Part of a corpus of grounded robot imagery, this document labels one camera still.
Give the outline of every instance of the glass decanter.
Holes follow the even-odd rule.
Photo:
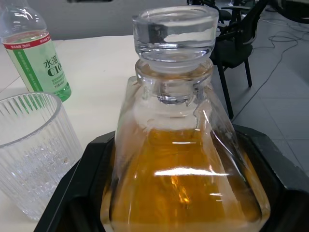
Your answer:
[[[258,232],[263,187],[211,86],[218,12],[133,17],[140,59],[115,136],[101,221],[114,232]]]

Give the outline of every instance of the drinking glass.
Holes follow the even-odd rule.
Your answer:
[[[26,93],[0,101],[0,189],[39,220],[82,147],[59,97]]]

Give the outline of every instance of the amber liquid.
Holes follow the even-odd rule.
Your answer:
[[[114,232],[260,230],[260,202],[209,133],[134,131],[134,136],[118,138],[127,160],[103,198],[101,213],[109,212]]]

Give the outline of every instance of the chair leg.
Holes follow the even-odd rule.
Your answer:
[[[229,116],[230,119],[232,119],[234,117],[234,113],[233,113],[232,103],[231,103],[231,100],[230,100],[230,95],[228,94],[228,89],[227,89],[227,84],[226,84],[223,66],[220,62],[218,62],[217,67],[218,67],[221,85],[222,85],[224,98],[225,98],[225,102],[226,102],[226,106],[227,106],[228,116]]]
[[[246,68],[248,86],[249,86],[249,88],[250,88],[250,87],[252,86],[252,80],[251,80],[251,74],[250,74],[250,67],[249,67],[249,61],[248,61],[248,59],[245,60],[245,68]]]

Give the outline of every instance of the wall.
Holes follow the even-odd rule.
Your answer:
[[[131,17],[144,9],[186,5],[186,0],[113,0],[68,3],[67,0],[28,0],[47,23],[53,40],[132,34]]]

